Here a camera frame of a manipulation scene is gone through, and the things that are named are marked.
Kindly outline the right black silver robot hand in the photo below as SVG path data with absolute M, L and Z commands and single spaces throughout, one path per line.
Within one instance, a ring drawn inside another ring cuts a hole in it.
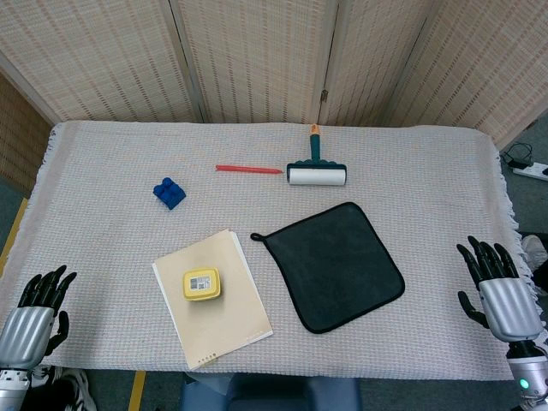
M 535 300 L 509 252 L 499 243 L 490 245 L 472 235 L 468 242 L 470 248 L 462 244 L 456 248 L 468 268 L 483 309 L 476 309 L 467 293 L 459 291 L 457 298 L 463 312 L 504 343 L 539 337 L 544 327 Z

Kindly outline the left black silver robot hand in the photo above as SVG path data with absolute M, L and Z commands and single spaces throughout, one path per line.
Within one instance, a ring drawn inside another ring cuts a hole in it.
M 1 332 L 1 368 L 34 369 L 69 335 L 69 315 L 61 309 L 75 272 L 61 265 L 32 277 Z

